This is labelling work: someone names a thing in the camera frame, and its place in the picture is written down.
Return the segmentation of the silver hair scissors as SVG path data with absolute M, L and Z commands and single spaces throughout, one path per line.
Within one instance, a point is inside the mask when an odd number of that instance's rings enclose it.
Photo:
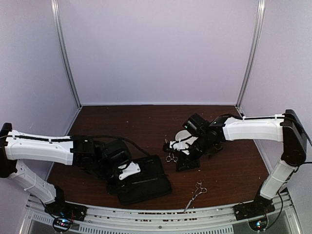
M 193 196 L 191 197 L 191 199 L 189 200 L 183 211 L 186 212 L 191 206 L 191 204 L 195 201 L 195 199 L 199 195 L 207 193 L 207 191 L 208 191 L 207 188 L 202 186 L 202 180 L 198 181 L 195 185 L 195 191 L 193 192 Z

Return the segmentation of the black zippered tool case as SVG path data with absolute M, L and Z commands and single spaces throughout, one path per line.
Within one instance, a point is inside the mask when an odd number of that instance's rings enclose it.
M 159 156 L 152 155 L 135 159 L 131 171 L 134 174 L 123 177 L 122 190 L 117 197 L 120 204 L 130 205 L 168 195 L 172 192 Z

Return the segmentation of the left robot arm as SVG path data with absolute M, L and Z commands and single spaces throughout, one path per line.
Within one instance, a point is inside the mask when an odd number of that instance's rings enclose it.
M 59 216 L 70 212 L 63 190 L 37 176 L 23 162 L 25 159 L 79 167 L 103 179 L 116 194 L 124 191 L 126 178 L 141 171 L 121 139 L 104 143 L 92 137 L 28 135 L 5 123 L 0 131 L 0 176 L 17 181 Z

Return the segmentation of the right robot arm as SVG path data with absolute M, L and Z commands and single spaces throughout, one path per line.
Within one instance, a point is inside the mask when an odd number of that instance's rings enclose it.
M 184 122 L 183 128 L 168 144 L 170 150 L 178 153 L 178 172 L 199 167 L 202 155 L 215 154 L 226 141 L 271 141 L 283 145 L 281 158 L 250 204 L 250 211 L 254 215 L 260 215 L 268 208 L 293 173 L 306 162 L 307 143 L 310 142 L 296 113 L 291 109 L 267 117 L 224 114 L 212 121 L 193 114 Z

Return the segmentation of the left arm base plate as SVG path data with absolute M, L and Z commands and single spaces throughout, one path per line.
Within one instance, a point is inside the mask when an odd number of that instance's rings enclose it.
M 62 217 L 69 220 L 84 221 L 87 207 L 83 205 L 77 205 L 73 203 L 65 203 L 63 205 L 58 204 L 45 204 L 45 212 L 53 217 Z

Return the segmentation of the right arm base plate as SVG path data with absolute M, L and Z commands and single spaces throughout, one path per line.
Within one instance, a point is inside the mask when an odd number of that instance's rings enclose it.
M 275 211 L 273 204 L 263 205 L 254 201 L 239 203 L 234 205 L 233 209 L 237 221 L 262 216 Z

